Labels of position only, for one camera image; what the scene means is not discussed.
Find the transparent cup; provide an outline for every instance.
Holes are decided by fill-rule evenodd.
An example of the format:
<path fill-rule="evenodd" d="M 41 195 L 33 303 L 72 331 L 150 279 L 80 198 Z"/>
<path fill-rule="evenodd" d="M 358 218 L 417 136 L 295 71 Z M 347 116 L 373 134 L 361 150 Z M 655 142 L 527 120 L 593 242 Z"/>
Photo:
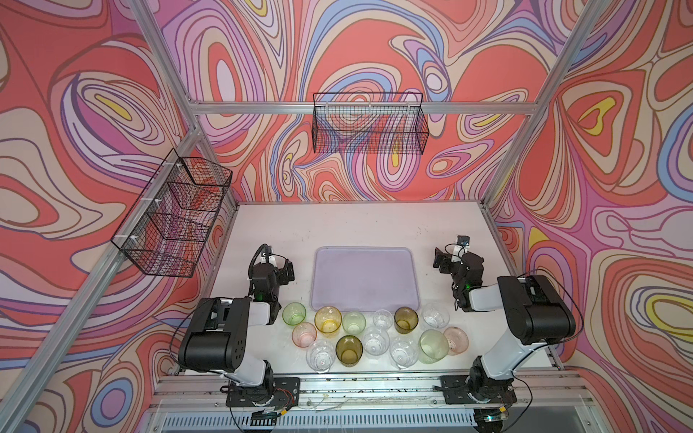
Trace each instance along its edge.
<path fill-rule="evenodd" d="M 366 357 L 375 359 L 387 352 L 389 349 L 389 335 L 387 330 L 371 326 L 366 328 L 361 336 L 363 350 L 366 352 Z"/>
<path fill-rule="evenodd" d="M 342 325 L 342 313 L 333 306 L 325 306 L 315 313 L 315 327 L 325 337 L 335 337 Z"/>
<path fill-rule="evenodd" d="M 355 366 L 363 356 L 363 344 L 353 335 L 345 335 L 340 338 L 335 347 L 337 359 L 347 367 Z"/>
<path fill-rule="evenodd" d="M 330 371 L 336 359 L 335 345 L 325 340 L 311 344 L 306 352 L 308 366 L 318 373 Z"/>
<path fill-rule="evenodd" d="M 419 324 L 419 316 L 409 307 L 400 307 L 394 313 L 394 327 L 400 334 L 408 334 Z"/>
<path fill-rule="evenodd" d="M 316 337 L 317 331 L 315 327 L 312 323 L 307 321 L 297 324 L 291 332 L 291 340 L 301 348 L 310 346 L 315 341 Z"/>
<path fill-rule="evenodd" d="M 448 355 L 450 356 L 459 355 L 469 347 L 469 337 L 456 326 L 445 329 L 443 335 L 448 339 L 448 347 L 450 348 Z"/>
<path fill-rule="evenodd" d="M 433 364 L 445 358 L 450 350 L 448 339 L 442 332 L 427 329 L 419 338 L 419 360 L 424 364 Z"/>
<path fill-rule="evenodd" d="M 296 326 L 306 318 L 306 307 L 300 302 L 292 302 L 281 312 L 281 318 L 289 326 Z"/>
<path fill-rule="evenodd" d="M 351 311 L 342 316 L 342 327 L 347 334 L 359 335 L 366 328 L 366 318 L 358 311 Z"/>
<path fill-rule="evenodd" d="M 423 321 L 433 329 L 444 329 L 450 323 L 448 309 L 439 303 L 429 303 L 421 309 Z"/>
<path fill-rule="evenodd" d="M 390 343 L 390 357 L 398 369 L 406 369 L 416 364 L 419 358 L 419 345 L 409 337 L 399 336 Z"/>
<path fill-rule="evenodd" d="M 388 330 L 393 323 L 394 318 L 392 317 L 392 313 L 387 310 L 378 310 L 373 314 L 373 325 L 375 325 L 376 328 Z"/>

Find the plastic tray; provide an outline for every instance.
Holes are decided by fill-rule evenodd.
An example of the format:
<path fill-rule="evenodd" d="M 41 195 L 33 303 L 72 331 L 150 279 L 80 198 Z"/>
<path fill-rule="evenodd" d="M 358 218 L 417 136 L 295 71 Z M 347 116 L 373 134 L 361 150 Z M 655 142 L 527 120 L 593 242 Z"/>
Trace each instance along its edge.
<path fill-rule="evenodd" d="M 402 247 L 322 247 L 315 252 L 310 306 L 342 312 L 419 309 L 412 252 Z"/>

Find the wire mesh basket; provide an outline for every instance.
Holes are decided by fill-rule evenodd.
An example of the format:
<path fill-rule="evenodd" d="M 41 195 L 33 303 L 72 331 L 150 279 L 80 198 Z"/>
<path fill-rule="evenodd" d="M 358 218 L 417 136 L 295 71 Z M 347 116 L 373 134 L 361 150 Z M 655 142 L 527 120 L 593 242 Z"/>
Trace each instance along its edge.
<path fill-rule="evenodd" d="M 313 94 L 316 153 L 423 154 L 428 122 L 419 92 Z"/>
<path fill-rule="evenodd" d="M 119 248 L 143 274 L 191 277 L 232 175 L 204 158 L 179 157 Z"/>

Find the wall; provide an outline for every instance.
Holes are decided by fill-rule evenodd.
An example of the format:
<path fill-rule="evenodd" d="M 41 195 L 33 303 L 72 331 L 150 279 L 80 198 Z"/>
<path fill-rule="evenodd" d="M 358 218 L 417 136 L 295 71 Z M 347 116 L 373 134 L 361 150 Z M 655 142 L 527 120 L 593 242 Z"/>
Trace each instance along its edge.
<path fill-rule="evenodd" d="M 69 3 L 0 2 L 0 398 L 186 132 L 127 1 Z M 123 266 L 23 432 L 135 428 L 228 221 L 191 279 Z"/>
<path fill-rule="evenodd" d="M 614 1 L 492 207 L 585 313 L 561 359 L 615 432 L 693 431 L 692 69 L 690 1 Z"/>
<path fill-rule="evenodd" d="M 429 101 L 523 102 L 535 99 L 582 3 L 176 0 L 152 10 L 195 100 L 418 89 Z M 314 154 L 312 116 L 200 120 L 237 174 L 240 201 L 476 200 L 521 123 L 432 115 L 423 156 L 364 157 Z"/>

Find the plastic cup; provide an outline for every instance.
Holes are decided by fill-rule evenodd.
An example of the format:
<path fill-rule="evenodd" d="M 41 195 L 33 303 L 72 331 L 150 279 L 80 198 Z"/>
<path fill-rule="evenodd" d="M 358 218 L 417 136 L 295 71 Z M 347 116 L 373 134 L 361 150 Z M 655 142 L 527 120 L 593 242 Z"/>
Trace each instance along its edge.
<path fill-rule="evenodd" d="M 281 312 L 281 318 L 289 326 L 296 326 L 306 318 L 306 307 L 300 302 L 292 302 Z"/>
<path fill-rule="evenodd" d="M 443 329 L 450 323 L 450 313 L 439 303 L 429 303 L 421 309 L 423 321 L 433 329 Z"/>
<path fill-rule="evenodd" d="M 306 352 L 308 366 L 318 373 L 330 371 L 336 359 L 335 345 L 324 340 L 311 344 Z"/>
<path fill-rule="evenodd" d="M 307 321 L 297 324 L 293 332 L 291 332 L 291 340 L 301 348 L 310 346 L 315 341 L 316 337 L 317 331 L 315 327 L 312 323 Z"/>
<path fill-rule="evenodd" d="M 392 317 L 392 313 L 387 310 L 378 310 L 373 314 L 373 325 L 375 325 L 376 328 L 388 330 L 393 323 L 394 318 Z"/>
<path fill-rule="evenodd" d="M 352 311 L 342 316 L 342 327 L 347 334 L 359 335 L 366 328 L 366 318 L 358 311 Z"/>
<path fill-rule="evenodd" d="M 353 335 L 345 335 L 340 338 L 335 347 L 337 359 L 347 367 L 355 366 L 363 355 L 361 340 Z"/>
<path fill-rule="evenodd" d="M 325 337 L 334 337 L 342 325 L 342 313 L 333 306 L 325 306 L 315 313 L 315 327 Z"/>
<path fill-rule="evenodd" d="M 400 307 L 394 313 L 394 327 L 400 334 L 408 334 L 419 324 L 419 316 L 409 307 Z"/>
<path fill-rule="evenodd" d="M 389 349 L 389 335 L 387 330 L 383 328 L 375 326 L 367 328 L 361 336 L 361 342 L 363 343 L 363 350 L 366 352 L 366 356 L 371 359 L 381 356 Z"/>
<path fill-rule="evenodd" d="M 456 326 L 445 329 L 443 335 L 448 339 L 448 347 L 450 348 L 448 355 L 450 356 L 459 355 L 469 347 L 469 337 Z"/>
<path fill-rule="evenodd" d="M 419 360 L 424 364 L 433 364 L 445 358 L 450 350 L 448 339 L 442 332 L 428 329 L 419 338 Z"/>
<path fill-rule="evenodd" d="M 419 358 L 419 345 L 409 337 L 397 337 L 390 343 L 390 357 L 398 369 L 406 369 L 416 364 Z"/>

